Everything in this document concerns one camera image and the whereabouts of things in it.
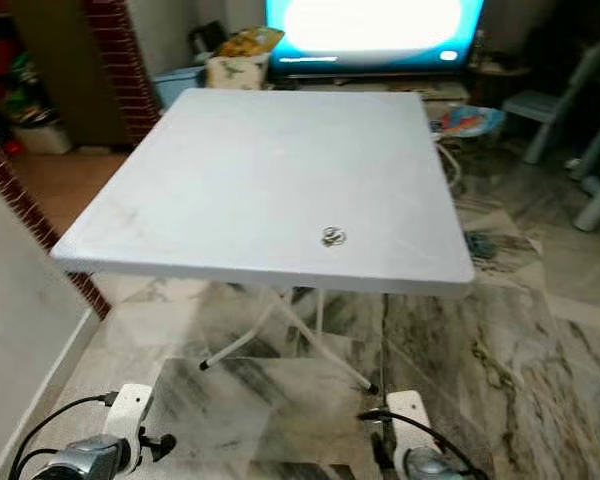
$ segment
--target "wooden floor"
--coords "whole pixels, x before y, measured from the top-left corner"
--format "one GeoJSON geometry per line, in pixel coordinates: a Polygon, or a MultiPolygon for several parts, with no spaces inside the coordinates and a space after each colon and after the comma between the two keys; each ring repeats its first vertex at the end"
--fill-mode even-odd
{"type": "Polygon", "coordinates": [[[19,155],[19,180],[59,233],[64,233],[120,168],[127,154],[19,155]]]}

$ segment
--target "box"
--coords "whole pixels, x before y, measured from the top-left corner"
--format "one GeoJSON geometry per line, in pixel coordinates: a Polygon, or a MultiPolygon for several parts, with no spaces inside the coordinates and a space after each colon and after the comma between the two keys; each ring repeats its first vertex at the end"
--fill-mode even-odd
{"type": "Polygon", "coordinates": [[[71,150],[71,140],[59,125],[23,128],[14,127],[13,133],[29,153],[62,155],[71,150]]]}
{"type": "Polygon", "coordinates": [[[162,105],[168,109],[187,88],[204,87],[205,67],[181,68],[153,77],[162,105]]]}

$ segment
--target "blue container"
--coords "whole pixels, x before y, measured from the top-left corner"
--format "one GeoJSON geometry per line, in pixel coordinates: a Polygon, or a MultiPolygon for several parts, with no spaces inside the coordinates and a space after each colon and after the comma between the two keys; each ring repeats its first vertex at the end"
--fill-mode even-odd
{"type": "Polygon", "coordinates": [[[204,69],[205,67],[180,68],[153,77],[153,84],[164,108],[168,109],[183,90],[204,87],[204,69]]]}

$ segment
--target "metal table leg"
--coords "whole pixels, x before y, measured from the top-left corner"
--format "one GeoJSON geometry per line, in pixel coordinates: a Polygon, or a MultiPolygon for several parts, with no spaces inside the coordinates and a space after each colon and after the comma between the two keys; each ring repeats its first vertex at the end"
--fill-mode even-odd
{"type": "Polygon", "coordinates": [[[371,393],[372,395],[376,395],[379,392],[379,388],[376,385],[372,384],[369,380],[360,375],[351,365],[342,360],[323,344],[321,337],[322,320],[324,317],[324,295],[324,291],[318,292],[318,335],[315,335],[291,308],[290,302],[288,301],[290,299],[290,296],[288,298],[282,298],[274,289],[264,288],[262,291],[262,298],[268,299],[268,303],[266,304],[266,307],[264,307],[264,309],[262,310],[262,313],[260,314],[260,317],[256,321],[255,325],[231,345],[223,348],[221,351],[202,362],[200,364],[200,370],[207,370],[213,364],[219,362],[227,355],[231,354],[238,348],[253,340],[258,335],[258,333],[262,331],[267,321],[271,318],[271,312],[273,311],[273,309],[278,308],[282,311],[282,313],[285,314],[287,319],[300,331],[300,333],[302,333],[302,335],[304,335],[304,337],[307,340],[309,340],[311,345],[313,345],[316,348],[316,350],[318,350],[327,360],[336,364],[337,366],[345,370],[347,373],[349,373],[349,375],[351,375],[360,385],[362,385],[362,387],[367,392],[371,393]]]}

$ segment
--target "baseboard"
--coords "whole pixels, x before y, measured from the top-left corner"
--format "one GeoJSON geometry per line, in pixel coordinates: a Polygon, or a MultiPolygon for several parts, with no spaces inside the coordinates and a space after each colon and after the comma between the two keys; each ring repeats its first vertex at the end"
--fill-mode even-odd
{"type": "Polygon", "coordinates": [[[93,309],[85,310],[78,326],[65,343],[53,367],[51,367],[40,388],[31,399],[29,408],[18,422],[18,427],[2,449],[0,453],[0,480],[7,478],[21,437],[51,413],[65,383],[80,361],[82,353],[87,348],[99,324],[100,319],[93,309]]]}

